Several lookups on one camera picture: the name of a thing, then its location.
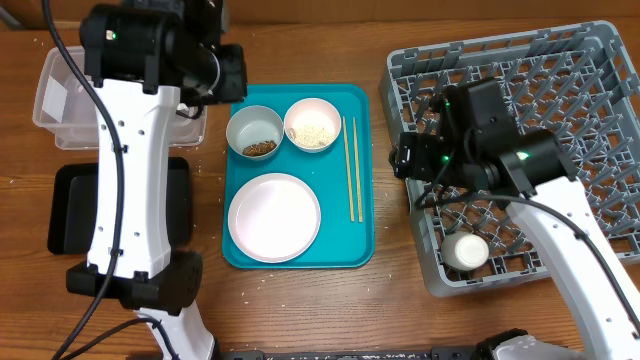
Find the white cup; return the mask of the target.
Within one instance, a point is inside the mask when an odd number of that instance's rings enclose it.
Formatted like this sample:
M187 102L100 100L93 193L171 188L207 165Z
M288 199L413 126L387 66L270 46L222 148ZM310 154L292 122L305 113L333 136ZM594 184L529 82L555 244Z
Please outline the white cup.
M450 268L459 271L472 271L486 263L489 247L486 241L472 233L455 232L442 241L441 256Z

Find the white bowl with rice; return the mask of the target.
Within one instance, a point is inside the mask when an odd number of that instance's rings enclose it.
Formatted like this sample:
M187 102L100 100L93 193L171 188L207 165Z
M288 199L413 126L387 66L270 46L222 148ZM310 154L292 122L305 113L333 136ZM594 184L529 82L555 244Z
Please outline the white bowl with rice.
M284 130L300 150L318 153L327 150L338 139L342 119L330 102L321 98L305 98L287 110Z

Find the grey bowl with brown scraps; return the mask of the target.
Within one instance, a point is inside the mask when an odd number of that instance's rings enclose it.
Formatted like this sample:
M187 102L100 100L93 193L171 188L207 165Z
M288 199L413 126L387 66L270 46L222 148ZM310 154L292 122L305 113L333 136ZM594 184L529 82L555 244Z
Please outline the grey bowl with brown scraps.
M284 123L271 108L252 105L236 111L226 128L231 150L253 161L274 156L284 138Z

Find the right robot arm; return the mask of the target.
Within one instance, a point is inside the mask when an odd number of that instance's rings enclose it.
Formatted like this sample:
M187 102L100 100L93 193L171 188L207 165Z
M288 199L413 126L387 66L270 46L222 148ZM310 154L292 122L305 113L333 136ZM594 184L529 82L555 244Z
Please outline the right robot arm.
M639 356L639 291L588 203L578 170L554 134L518 130L499 82L448 86L428 108L436 133L402 132L389 154L399 179L464 189L419 209L493 201L525 233L560 291L589 359Z

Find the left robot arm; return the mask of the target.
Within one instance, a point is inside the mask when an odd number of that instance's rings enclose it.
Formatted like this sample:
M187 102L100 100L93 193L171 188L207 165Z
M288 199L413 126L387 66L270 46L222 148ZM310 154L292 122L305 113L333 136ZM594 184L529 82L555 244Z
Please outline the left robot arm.
M215 359L219 347L196 304L202 257L171 247L166 197L172 123L247 95L244 54L222 44L220 1L99 4L82 21L72 72L96 106L97 211L85 261L67 289L116 299L147 324L167 359Z

